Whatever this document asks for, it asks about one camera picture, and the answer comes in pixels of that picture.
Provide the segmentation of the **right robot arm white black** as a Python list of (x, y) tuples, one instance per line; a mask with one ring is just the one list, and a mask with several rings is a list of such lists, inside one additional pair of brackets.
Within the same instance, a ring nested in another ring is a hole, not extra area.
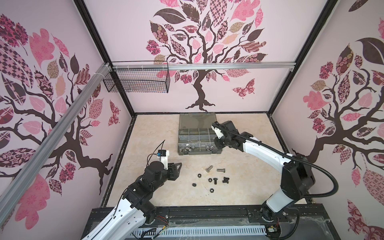
[(262, 204), (261, 212), (267, 220), (304, 198), (314, 185), (315, 178), (310, 166), (299, 162), (291, 154), (263, 144), (248, 132), (239, 133), (233, 122), (214, 122), (212, 129), (217, 135), (215, 145), (218, 149), (229, 147), (253, 155), (281, 174), (280, 188)]

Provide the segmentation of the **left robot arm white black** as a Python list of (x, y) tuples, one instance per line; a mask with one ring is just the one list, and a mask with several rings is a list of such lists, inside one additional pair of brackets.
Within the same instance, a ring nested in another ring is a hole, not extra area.
[(165, 168), (161, 161), (150, 163), (135, 182), (121, 195), (117, 205), (88, 234), (84, 240), (124, 240), (134, 230), (155, 219), (156, 207), (150, 202), (154, 192), (166, 181), (180, 176), (182, 163), (171, 163)]

